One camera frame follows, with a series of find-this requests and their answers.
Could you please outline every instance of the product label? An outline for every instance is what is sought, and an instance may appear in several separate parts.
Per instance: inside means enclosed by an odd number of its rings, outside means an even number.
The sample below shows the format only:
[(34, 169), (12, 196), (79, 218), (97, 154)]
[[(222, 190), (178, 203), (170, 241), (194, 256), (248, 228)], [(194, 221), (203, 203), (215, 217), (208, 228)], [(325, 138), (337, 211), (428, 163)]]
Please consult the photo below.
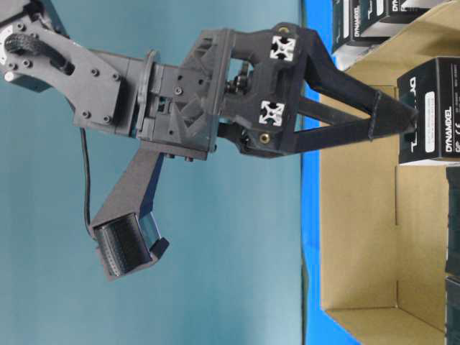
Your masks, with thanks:
[(377, 0), (377, 16), (381, 15), (383, 13), (383, 10), (384, 10), (384, 3), (383, 3), (384, 0)]
[(399, 0), (392, 0), (391, 1), (391, 10), (393, 12), (398, 12), (400, 10), (400, 2), (399, 2)]
[(344, 43), (342, 38), (343, 32), (342, 28), (344, 26), (344, 3), (342, 0), (335, 0), (333, 3), (333, 44), (332, 51), (335, 52), (341, 45)]
[(436, 123), (436, 97), (434, 91), (425, 95), (425, 151), (434, 152)]
[[(412, 77), (409, 80), (409, 85), (410, 85), (410, 93), (413, 94), (413, 107), (415, 109), (418, 109), (417, 105), (417, 77)], [(415, 138), (414, 140), (410, 143), (410, 151), (413, 153), (414, 149), (418, 146), (418, 130), (415, 131)]]
[(450, 63), (450, 85), (446, 85), (445, 106), (441, 109), (444, 124), (444, 150), (446, 153), (460, 153), (460, 87), (459, 87), (459, 64)]
[(344, 38), (350, 35), (350, 0), (344, 0)]
[(353, 9), (353, 28), (354, 28), (354, 36), (359, 37), (361, 36), (361, 33), (359, 31), (359, 28), (361, 26), (361, 9), (359, 8), (359, 5), (354, 7)]
[(356, 2), (359, 6), (359, 32), (362, 32), (372, 26), (377, 20), (377, 7), (380, 11), (380, 4), (383, 6), (383, 0), (360, 0)]

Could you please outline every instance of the black product box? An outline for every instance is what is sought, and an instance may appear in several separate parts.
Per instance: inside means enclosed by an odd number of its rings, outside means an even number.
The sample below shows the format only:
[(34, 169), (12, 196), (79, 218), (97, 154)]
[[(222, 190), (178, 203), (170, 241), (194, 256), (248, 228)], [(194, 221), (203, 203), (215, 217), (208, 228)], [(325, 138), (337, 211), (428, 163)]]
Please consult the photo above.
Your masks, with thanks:
[(402, 0), (401, 6), (405, 9), (408, 7), (418, 7), (421, 9), (430, 9), (436, 5), (439, 5), (446, 0)]
[(460, 167), (448, 167), (446, 174), (448, 181), (446, 273), (460, 276)]
[(460, 280), (446, 278), (446, 345), (460, 344)]
[(332, 53), (340, 70), (346, 70), (370, 47), (387, 39), (361, 36), (360, 1), (362, 0), (332, 0)]
[(419, 111), (415, 133), (401, 135), (400, 164), (460, 159), (460, 57), (437, 57), (397, 80), (400, 100)]
[(362, 0), (361, 35), (394, 36), (426, 11), (419, 8), (403, 9), (401, 0)]

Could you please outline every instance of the black 3d-printed part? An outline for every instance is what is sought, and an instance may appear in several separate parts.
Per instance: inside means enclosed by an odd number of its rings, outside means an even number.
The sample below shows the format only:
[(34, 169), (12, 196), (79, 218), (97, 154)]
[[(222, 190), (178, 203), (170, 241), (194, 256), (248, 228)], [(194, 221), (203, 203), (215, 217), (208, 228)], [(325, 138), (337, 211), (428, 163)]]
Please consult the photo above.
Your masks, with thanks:
[(169, 246), (170, 243), (167, 241), (167, 239), (162, 237), (153, 244), (152, 248), (150, 248), (150, 252), (159, 260)]

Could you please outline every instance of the screw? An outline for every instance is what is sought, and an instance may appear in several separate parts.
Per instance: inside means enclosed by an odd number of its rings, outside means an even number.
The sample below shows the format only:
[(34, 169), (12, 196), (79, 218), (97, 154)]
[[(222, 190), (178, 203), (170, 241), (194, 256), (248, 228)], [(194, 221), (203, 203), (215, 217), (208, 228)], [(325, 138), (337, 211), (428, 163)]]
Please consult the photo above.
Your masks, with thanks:
[(270, 137), (270, 134), (263, 133), (260, 135), (259, 140), (262, 144), (268, 144), (272, 140), (272, 138)]
[(26, 26), (22, 23), (17, 23), (16, 24), (16, 28), (19, 30), (19, 31), (25, 31), (26, 29)]
[(32, 67), (32, 61), (30, 61), (30, 60), (24, 60), (24, 61), (22, 61), (22, 64), (24, 65), (25, 68), (31, 68)]
[(184, 90), (179, 86), (177, 88), (175, 88), (175, 90), (174, 90), (174, 94), (177, 95), (177, 96), (182, 95), (183, 92), (184, 92)]
[(14, 75), (13, 72), (6, 72), (4, 77), (8, 83), (11, 83), (16, 76)]

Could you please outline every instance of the blue wall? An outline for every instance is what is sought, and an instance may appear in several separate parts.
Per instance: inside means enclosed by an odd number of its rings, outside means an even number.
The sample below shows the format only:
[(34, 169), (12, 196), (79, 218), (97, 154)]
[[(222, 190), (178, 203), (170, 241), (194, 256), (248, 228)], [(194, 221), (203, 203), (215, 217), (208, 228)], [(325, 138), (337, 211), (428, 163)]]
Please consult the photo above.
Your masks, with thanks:
[[(203, 28), (297, 22), (294, 0), (54, 0), (74, 40), (178, 64)], [(300, 159), (167, 160), (155, 215), (171, 247), (108, 283), (83, 227), (78, 130), (56, 91), (0, 84), (0, 344), (300, 344)], [(92, 214), (137, 149), (88, 133)]]
[[(307, 26), (318, 31), (330, 51), (332, 1), (305, 0), (305, 7)], [(307, 97), (314, 100), (319, 99), (319, 95), (312, 90), (307, 90)], [(306, 129), (318, 125), (318, 121), (312, 119), (305, 122)], [(357, 341), (321, 310), (319, 152), (304, 154), (302, 168), (302, 243), (309, 278), (306, 343), (309, 345), (355, 345), (358, 344)]]

